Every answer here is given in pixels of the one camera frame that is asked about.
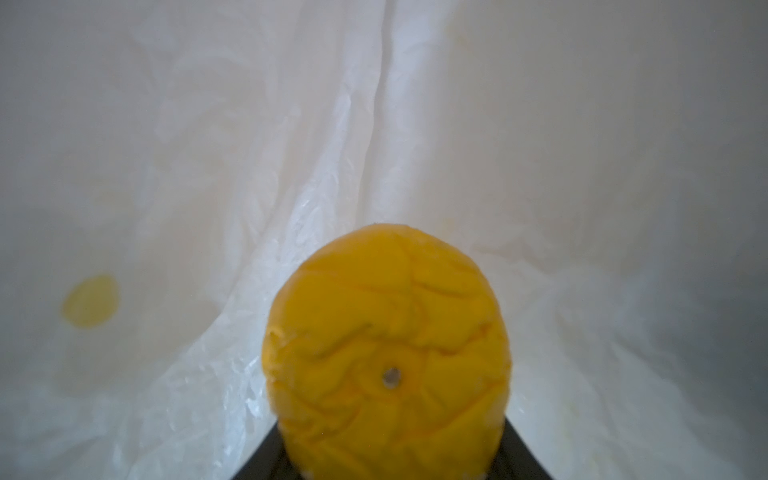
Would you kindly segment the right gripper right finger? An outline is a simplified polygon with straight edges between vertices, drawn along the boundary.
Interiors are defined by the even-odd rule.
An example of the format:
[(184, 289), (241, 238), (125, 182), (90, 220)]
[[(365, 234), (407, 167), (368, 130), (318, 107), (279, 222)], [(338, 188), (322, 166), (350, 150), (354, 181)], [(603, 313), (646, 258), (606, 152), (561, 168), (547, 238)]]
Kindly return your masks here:
[(508, 419), (488, 469), (488, 480), (552, 480)]

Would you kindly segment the white plastic bag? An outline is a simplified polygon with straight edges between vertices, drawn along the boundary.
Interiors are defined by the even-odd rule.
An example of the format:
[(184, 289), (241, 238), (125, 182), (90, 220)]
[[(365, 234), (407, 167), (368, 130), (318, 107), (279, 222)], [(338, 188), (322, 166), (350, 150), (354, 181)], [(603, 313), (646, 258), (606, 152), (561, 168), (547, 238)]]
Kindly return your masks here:
[(763, 1), (3, 2), (2, 477), (230, 478), (275, 293), (384, 222), (554, 477), (766, 477)]

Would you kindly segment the yellow fake lemon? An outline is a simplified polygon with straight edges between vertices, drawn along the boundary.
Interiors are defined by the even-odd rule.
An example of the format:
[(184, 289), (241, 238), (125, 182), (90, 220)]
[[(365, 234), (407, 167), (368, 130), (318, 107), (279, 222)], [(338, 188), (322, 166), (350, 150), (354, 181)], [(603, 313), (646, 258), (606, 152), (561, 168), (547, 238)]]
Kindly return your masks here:
[(457, 248), (373, 224), (304, 261), (261, 351), (270, 407), (305, 479), (484, 479), (512, 359), (495, 294)]

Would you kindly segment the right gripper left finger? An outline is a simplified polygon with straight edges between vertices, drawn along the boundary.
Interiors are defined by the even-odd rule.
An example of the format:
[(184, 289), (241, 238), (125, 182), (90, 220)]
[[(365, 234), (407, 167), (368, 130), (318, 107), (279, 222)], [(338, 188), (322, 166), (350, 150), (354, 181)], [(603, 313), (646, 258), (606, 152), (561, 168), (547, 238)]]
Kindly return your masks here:
[(245, 464), (232, 477), (233, 480), (300, 480), (300, 473), (291, 463), (277, 424)]

